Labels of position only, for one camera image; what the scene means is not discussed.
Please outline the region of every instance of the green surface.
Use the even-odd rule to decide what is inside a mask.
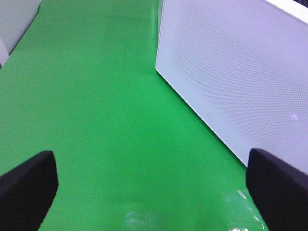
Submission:
[[[56,156],[41,231],[262,230],[245,167],[155,70],[157,7],[44,0],[0,70],[0,174]]]

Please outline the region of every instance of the green floor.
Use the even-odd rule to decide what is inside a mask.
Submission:
[[[0,70],[0,174],[57,161],[40,231],[263,230],[245,167],[155,70],[157,7],[44,0]]]

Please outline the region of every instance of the small hole pattern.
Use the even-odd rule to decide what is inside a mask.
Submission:
[[[252,148],[284,157],[306,142],[308,65],[198,4],[183,7],[176,27],[172,67]]]

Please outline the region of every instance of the white panel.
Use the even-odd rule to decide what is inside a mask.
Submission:
[[[9,54],[0,38],[0,65],[3,66],[9,58]]]
[[[11,53],[38,12],[42,0],[0,0],[0,37]]]
[[[308,173],[308,9],[289,2],[296,17],[264,0],[165,0],[156,69],[245,164],[263,148]]]

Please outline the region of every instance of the white perforated board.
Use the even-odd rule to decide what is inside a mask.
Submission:
[[[165,0],[156,69],[244,164],[263,148],[308,173],[308,9],[283,2],[300,13]]]

